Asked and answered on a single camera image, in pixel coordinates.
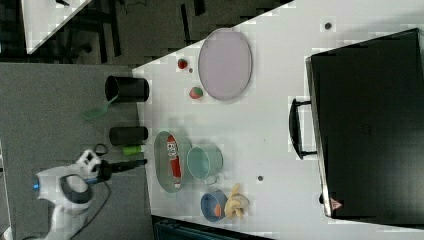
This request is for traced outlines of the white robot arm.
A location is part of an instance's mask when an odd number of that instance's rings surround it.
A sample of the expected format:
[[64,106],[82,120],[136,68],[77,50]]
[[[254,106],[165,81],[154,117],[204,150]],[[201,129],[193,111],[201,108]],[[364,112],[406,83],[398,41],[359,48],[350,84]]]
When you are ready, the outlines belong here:
[[71,240],[89,224],[88,211],[94,199],[92,185],[106,183],[114,173],[146,163],[146,159],[108,163],[88,149],[71,165],[37,173],[33,189],[38,192],[38,199],[53,204],[54,210],[48,233],[34,240]]

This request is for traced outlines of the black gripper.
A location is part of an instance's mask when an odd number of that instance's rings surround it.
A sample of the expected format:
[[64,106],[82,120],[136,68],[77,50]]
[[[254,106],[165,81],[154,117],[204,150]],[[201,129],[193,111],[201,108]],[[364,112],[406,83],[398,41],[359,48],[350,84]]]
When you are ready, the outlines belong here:
[[146,163],[146,159],[117,163],[108,163],[106,160],[102,160],[99,166],[97,179],[99,182],[108,181],[114,173],[129,171],[137,167],[144,166]]

